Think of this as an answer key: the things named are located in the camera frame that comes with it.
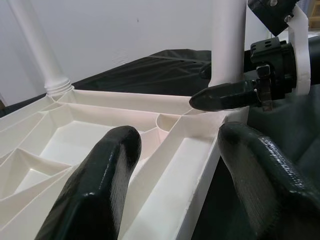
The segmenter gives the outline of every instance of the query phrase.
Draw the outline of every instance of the white wall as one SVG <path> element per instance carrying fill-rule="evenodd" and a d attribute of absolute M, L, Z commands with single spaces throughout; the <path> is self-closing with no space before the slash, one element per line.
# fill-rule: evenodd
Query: white wall
<path fill-rule="evenodd" d="M 165 49 L 211 49 L 212 0 L 31 0 L 72 82 Z M 44 92 L 28 48 L 0 1 L 0 93 L 10 105 Z M 246 48 L 267 37 L 247 13 Z"/>

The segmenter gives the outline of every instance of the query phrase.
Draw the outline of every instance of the white plastic tray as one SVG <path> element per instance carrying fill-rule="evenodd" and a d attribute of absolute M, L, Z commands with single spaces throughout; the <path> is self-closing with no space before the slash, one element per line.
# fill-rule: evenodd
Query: white plastic tray
<path fill-rule="evenodd" d="M 139 131 L 142 152 L 118 239 L 190 239 L 219 160 L 219 127 L 246 117 L 191 109 L 184 96 L 73 90 L 0 118 L 0 239 L 34 239 L 68 177 L 124 125 Z"/>

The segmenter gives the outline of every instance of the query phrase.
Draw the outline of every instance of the black rubber finger pad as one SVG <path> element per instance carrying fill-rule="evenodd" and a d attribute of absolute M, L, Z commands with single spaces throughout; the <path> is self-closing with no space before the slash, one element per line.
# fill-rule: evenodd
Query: black rubber finger pad
<path fill-rule="evenodd" d="M 116 240 L 140 153 L 135 128 L 110 130 L 70 176 L 35 239 Z"/>

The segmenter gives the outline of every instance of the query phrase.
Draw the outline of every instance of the threaded base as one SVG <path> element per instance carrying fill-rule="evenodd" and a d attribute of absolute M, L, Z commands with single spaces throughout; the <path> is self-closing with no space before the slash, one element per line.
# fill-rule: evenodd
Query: threaded base
<path fill-rule="evenodd" d="M 71 85 L 71 82 L 69 79 L 67 79 L 62 84 L 59 84 L 57 86 L 51 86 L 51 87 L 44 87 L 49 97 L 56 97 L 61 96 L 72 89 L 74 89 L 74 86 Z"/>

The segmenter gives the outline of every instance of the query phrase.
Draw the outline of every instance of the white cylindrical pole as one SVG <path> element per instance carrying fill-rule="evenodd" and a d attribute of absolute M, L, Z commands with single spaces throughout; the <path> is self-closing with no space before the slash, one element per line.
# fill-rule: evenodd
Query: white cylindrical pole
<path fill-rule="evenodd" d="M 70 91 L 73 87 L 59 66 L 31 0 L 8 0 L 8 3 L 34 55 L 48 95 L 59 96 Z"/>
<path fill-rule="evenodd" d="M 247 0 L 213 0 L 209 87 L 244 77 Z"/>

